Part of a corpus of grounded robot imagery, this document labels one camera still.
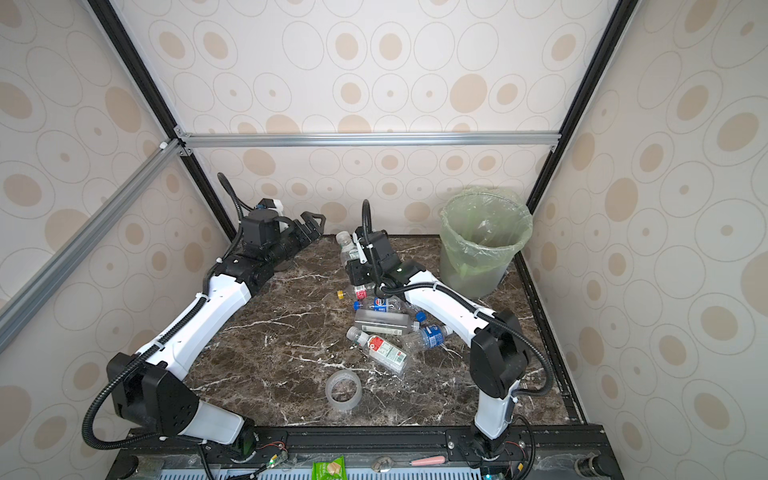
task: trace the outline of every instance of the green plastic bag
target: green plastic bag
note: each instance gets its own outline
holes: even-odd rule
[[[332,463],[341,467],[339,473],[333,474],[328,472],[328,465]],[[317,462],[312,465],[312,480],[346,480],[344,457],[339,457],[333,462]]]
[[[512,189],[474,187],[442,209],[440,277],[470,298],[495,290],[533,233],[533,217]]]

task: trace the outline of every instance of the vent grille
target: vent grille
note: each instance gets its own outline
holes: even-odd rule
[[[229,468],[214,473],[217,480],[253,472],[253,468]],[[394,468],[391,472],[375,473],[370,468],[348,468],[347,480],[481,480],[480,471],[468,467]],[[206,480],[202,468],[164,469],[161,480]],[[264,472],[258,480],[312,480],[311,468],[296,468],[293,472]]]

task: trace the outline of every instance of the green snack package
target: green snack package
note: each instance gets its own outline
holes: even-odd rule
[[[344,457],[333,462],[317,462],[312,466],[312,480],[346,480]]]

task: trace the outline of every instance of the pink handle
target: pink handle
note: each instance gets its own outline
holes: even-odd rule
[[[426,467],[430,465],[442,465],[445,463],[445,457],[438,455],[436,457],[420,458],[411,462],[411,466],[414,467]]]

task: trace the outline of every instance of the patterned wallpaper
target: patterned wallpaper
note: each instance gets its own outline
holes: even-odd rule
[[[87,447],[80,424],[116,352],[133,353],[194,300],[227,241],[174,161],[0,354],[0,478],[103,478],[116,451]],[[131,423],[108,400],[94,430]]]
[[[431,234],[440,231],[442,206],[465,187],[510,187],[527,198],[549,147],[204,148],[198,153],[233,220],[232,202],[215,179],[218,172],[247,204],[276,198],[291,217],[305,210],[325,214],[326,233],[357,228],[367,198],[376,229]]]
[[[185,131],[557,130],[615,0],[113,0]]]
[[[628,480],[768,471],[768,2],[650,0],[524,255]]]
[[[2,307],[164,135],[71,0],[0,2],[0,58]]]

